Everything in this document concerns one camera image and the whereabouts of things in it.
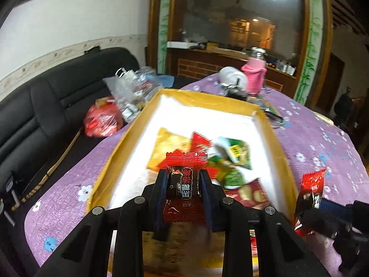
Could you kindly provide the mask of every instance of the couch backrest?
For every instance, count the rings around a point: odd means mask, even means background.
[[[23,190],[51,155],[60,153],[93,102],[108,96],[102,81],[139,69],[123,48],[93,50],[31,79],[0,102],[0,181],[13,172]]]

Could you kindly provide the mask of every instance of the door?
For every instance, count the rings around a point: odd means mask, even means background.
[[[327,74],[325,76],[322,91],[317,102],[317,107],[325,110],[327,113],[329,113],[331,110],[334,98],[337,95],[344,67],[345,63],[331,53]]]

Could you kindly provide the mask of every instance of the yellow snack package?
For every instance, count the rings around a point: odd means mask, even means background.
[[[165,161],[167,152],[180,150],[181,152],[189,152],[191,148],[191,139],[169,132],[165,128],[160,128],[152,151],[147,168],[158,172],[161,168],[160,164]]]

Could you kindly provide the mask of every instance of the black leather couch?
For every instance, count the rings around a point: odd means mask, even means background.
[[[139,69],[136,58],[123,48],[93,48],[31,79],[0,102],[0,184],[12,172],[15,190],[25,197],[45,176],[83,127],[94,101],[110,94],[104,77],[125,67]],[[39,266],[27,245],[24,219],[29,209],[59,178],[102,139],[82,132],[56,171],[25,203],[9,211],[12,227],[0,216],[0,276],[33,276]]]

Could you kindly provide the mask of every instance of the table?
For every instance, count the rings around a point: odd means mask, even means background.
[[[217,74],[183,89],[212,94],[222,91]],[[326,167],[325,198],[344,205],[354,200],[369,202],[369,178],[348,135],[336,126],[321,121],[311,110],[276,90],[271,90],[265,97],[285,118],[284,127],[274,131],[289,160],[297,187],[300,188],[304,173]],[[56,182],[27,214],[25,235],[39,265],[46,261],[84,217],[94,182],[127,129],[128,126],[125,126],[99,143]],[[341,276],[338,271],[341,259],[332,247],[332,240],[311,235],[307,243],[333,277]]]

